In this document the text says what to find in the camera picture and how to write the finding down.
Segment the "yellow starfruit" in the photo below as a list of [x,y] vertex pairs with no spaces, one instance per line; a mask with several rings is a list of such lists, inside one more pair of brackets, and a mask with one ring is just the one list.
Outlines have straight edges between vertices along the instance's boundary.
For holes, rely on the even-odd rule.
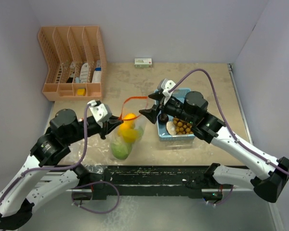
[[125,121],[118,128],[118,135],[123,138],[126,143],[134,143],[138,140],[135,124],[132,121]]

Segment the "orange fruit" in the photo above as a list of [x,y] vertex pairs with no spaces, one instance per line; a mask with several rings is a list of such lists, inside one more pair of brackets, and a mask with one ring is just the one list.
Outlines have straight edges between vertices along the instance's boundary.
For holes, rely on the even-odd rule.
[[133,121],[137,118],[134,113],[128,113],[124,116],[123,121]]

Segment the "clear orange zip bag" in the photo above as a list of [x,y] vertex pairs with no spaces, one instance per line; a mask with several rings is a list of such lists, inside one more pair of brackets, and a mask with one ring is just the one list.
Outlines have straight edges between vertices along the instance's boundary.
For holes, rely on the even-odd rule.
[[109,143],[112,160],[125,161],[136,153],[146,126],[146,118],[139,111],[148,103],[147,96],[132,96],[123,102],[119,116],[123,123],[113,131]]

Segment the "green cabbage front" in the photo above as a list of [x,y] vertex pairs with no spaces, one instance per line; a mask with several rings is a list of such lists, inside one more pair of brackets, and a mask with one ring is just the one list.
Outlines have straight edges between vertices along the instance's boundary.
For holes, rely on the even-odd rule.
[[128,158],[132,151],[130,143],[113,142],[110,144],[112,155],[118,160],[125,160]]

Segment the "green cabbage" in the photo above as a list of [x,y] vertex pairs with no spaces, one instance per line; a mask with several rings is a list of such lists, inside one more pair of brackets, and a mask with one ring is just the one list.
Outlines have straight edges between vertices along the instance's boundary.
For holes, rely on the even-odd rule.
[[137,137],[138,137],[138,139],[141,139],[142,136],[143,136],[143,134],[144,134],[144,129],[143,129],[142,127],[138,127],[138,128],[136,128],[135,130],[136,130],[136,132],[137,132]]
[[112,155],[118,160],[125,160],[128,158],[132,151],[130,143],[113,142],[110,144]]

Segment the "green cabbage back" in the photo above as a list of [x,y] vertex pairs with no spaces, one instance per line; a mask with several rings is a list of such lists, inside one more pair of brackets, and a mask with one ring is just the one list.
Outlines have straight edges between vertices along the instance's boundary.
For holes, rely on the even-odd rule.
[[135,130],[136,130],[136,132],[137,132],[137,137],[138,137],[138,139],[141,139],[142,136],[143,136],[143,134],[144,134],[144,129],[143,129],[142,127],[138,127],[138,128],[136,128]]

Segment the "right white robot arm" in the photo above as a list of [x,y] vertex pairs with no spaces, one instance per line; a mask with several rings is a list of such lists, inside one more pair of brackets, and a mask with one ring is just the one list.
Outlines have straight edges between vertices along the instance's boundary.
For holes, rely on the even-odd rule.
[[188,122],[194,136],[226,151],[247,167],[211,164],[204,178],[209,188],[220,184],[235,185],[253,190],[270,203],[277,201],[289,180],[289,159],[271,156],[236,136],[225,122],[207,111],[209,103],[198,91],[187,93],[183,102],[173,96],[167,100],[160,91],[150,94],[149,98],[157,103],[139,112],[151,123],[157,122],[159,113]]

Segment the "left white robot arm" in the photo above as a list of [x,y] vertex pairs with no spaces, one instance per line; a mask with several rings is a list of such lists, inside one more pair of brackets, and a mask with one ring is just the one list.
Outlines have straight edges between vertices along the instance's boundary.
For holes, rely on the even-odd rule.
[[70,145],[98,134],[102,139],[123,123],[103,104],[86,107],[91,116],[78,120],[71,109],[62,109],[50,120],[44,135],[30,150],[25,163],[0,192],[0,230],[14,231],[26,224],[42,205],[68,189],[84,189],[95,180],[81,164],[60,167]]

